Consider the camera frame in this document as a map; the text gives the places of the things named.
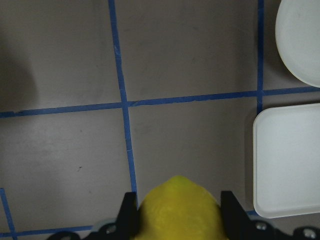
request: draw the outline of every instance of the yellow lemon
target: yellow lemon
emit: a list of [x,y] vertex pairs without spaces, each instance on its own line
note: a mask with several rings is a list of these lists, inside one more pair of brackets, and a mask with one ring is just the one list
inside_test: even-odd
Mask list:
[[134,240],[226,240],[220,207],[203,187],[174,176],[152,189],[138,209]]

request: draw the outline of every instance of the blue tape line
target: blue tape line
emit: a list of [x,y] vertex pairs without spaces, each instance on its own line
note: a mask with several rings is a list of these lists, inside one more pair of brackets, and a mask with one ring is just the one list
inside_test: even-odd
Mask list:
[[273,96],[273,95],[301,94],[301,93],[312,93],[312,92],[320,92],[320,88],[315,86],[304,86],[304,87],[294,87],[294,88],[272,89],[272,90],[265,90],[264,95]]
[[3,188],[0,188],[0,197],[1,197],[2,205],[3,205],[4,213],[6,216],[6,221],[8,223],[9,229],[10,229],[11,237],[13,238],[13,240],[17,240],[18,238],[17,238],[17,234],[16,234],[16,228],[14,225],[14,221],[12,220],[7,196],[6,196],[5,190]]
[[259,214],[255,210],[246,211],[246,214],[249,216],[259,216]]
[[[55,234],[58,232],[81,232],[90,231],[92,226],[75,226],[75,227],[64,227],[64,228],[53,228],[53,229],[43,229],[43,230],[31,230],[31,231],[21,231],[16,232],[16,236],[29,236],[29,235],[41,235],[41,234]],[[9,232],[1,233],[0,238],[12,237]]]
[[63,106],[63,107],[56,107],[56,108],[31,109],[31,110],[23,110],[19,112],[6,111],[6,112],[0,112],[0,119],[22,117],[22,116],[33,116],[33,115],[62,114],[62,113],[105,110],[105,109],[120,109],[121,107],[122,107],[121,102],[114,102],[114,103],[102,103],[102,104],[91,104],[91,105],[81,105],[81,106]]
[[110,22],[111,22],[113,49],[114,49],[114,56],[115,56],[115,65],[116,65],[116,72],[118,76],[118,84],[119,84],[121,103],[122,103],[124,135],[125,135],[126,153],[128,158],[128,164],[129,164],[131,190],[133,192],[137,192],[136,171],[135,171],[134,154],[132,150],[131,132],[130,132],[129,108],[128,108],[125,79],[122,71],[122,58],[121,58],[119,34],[118,34],[118,28],[117,28],[117,15],[116,15],[115,1],[108,0],[108,5],[109,5],[109,14],[110,14]]
[[160,105],[160,104],[175,104],[175,103],[189,103],[194,101],[208,101],[208,100],[222,100],[222,99],[237,99],[256,97],[256,91],[241,91],[241,92],[229,92],[229,93],[217,93],[208,95],[197,96],[178,96],[158,99],[147,99],[139,101],[129,101],[129,107],[137,107],[143,105]]
[[258,66],[257,66],[257,90],[256,113],[263,109],[264,96],[264,0],[258,0]]

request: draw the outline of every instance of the white square tray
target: white square tray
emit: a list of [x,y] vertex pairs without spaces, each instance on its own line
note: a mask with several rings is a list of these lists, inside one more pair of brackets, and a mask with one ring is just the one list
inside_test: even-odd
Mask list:
[[264,218],[320,212],[320,103],[269,108],[256,117],[253,204]]

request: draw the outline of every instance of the lemon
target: lemon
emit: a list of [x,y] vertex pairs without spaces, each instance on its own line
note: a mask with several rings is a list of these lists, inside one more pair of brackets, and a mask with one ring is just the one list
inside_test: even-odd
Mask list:
[[152,189],[138,209],[134,240],[226,240],[220,207],[203,187],[174,176]]

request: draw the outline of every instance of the white dish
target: white dish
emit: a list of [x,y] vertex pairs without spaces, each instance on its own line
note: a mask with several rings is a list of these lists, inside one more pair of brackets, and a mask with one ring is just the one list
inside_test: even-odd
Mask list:
[[320,87],[320,1],[282,0],[275,41],[289,71],[302,82]]
[[253,204],[264,218],[320,212],[320,103],[269,108],[256,117]]

